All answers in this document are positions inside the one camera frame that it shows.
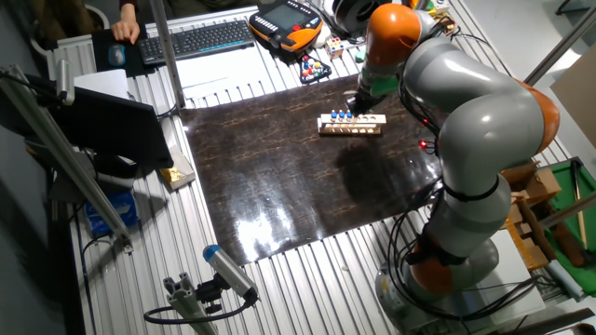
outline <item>metal pole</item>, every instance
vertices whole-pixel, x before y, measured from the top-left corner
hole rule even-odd
[[[180,83],[180,76],[178,75],[178,68],[176,67],[176,56],[174,56],[174,47],[171,44],[171,38],[169,36],[166,9],[164,8],[163,0],[149,0],[149,2],[151,3],[153,18],[156,20],[159,43],[161,44],[161,49],[164,51],[166,66],[168,66],[169,80],[174,89],[176,107],[178,107],[178,110],[180,111],[185,107],[183,86]]]
[[[540,224],[542,225],[542,228],[548,229],[559,222],[573,218],[580,211],[590,208],[594,205],[596,205],[596,192],[592,192],[592,194],[575,201],[575,203],[573,203],[571,206],[561,209],[549,217],[542,219]]]
[[[559,44],[536,66],[530,75],[523,81],[529,86],[534,86],[540,78],[559,60],[562,55],[581,37],[596,21],[596,6],[593,6],[576,24]]]
[[[27,81],[25,75],[17,66],[11,66],[9,73],[22,81]],[[0,79],[0,89],[5,91],[27,123],[33,128],[35,134],[52,152],[85,198],[97,209],[112,229],[112,232],[120,238],[124,250],[126,252],[132,251],[127,226],[122,222],[97,182],[87,174],[78,162],[73,147],[66,140],[64,133],[62,133],[47,109],[39,106],[32,91],[20,83],[2,78]]]

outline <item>computer mouse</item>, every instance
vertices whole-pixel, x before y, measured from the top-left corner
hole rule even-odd
[[[121,67],[127,62],[123,45],[113,45],[108,49],[108,62],[114,67]]]

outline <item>keyboard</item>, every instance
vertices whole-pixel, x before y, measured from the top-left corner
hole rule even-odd
[[[252,46],[249,24],[245,20],[220,23],[201,27],[187,32],[170,35],[176,60],[206,56],[236,48]],[[163,64],[163,51],[159,37],[139,40],[142,63],[145,65]]]

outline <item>monitor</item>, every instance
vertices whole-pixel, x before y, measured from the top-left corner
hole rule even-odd
[[[39,89],[56,92],[54,81],[31,75],[27,79]],[[96,154],[123,156],[143,168],[173,166],[151,105],[77,87],[71,106],[48,110],[72,145],[92,149]],[[1,89],[0,126],[26,138],[36,137]]]
[[[308,19],[300,10],[285,4],[266,13],[263,17],[283,30],[291,30],[294,25],[302,24],[304,20]]]

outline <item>white paper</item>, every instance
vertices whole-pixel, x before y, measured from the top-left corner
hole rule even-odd
[[[129,83],[127,81],[127,73],[124,70],[80,75],[74,78],[74,86],[126,100],[129,99]]]
[[[257,47],[178,60],[176,66],[187,99],[203,98],[268,75]]]

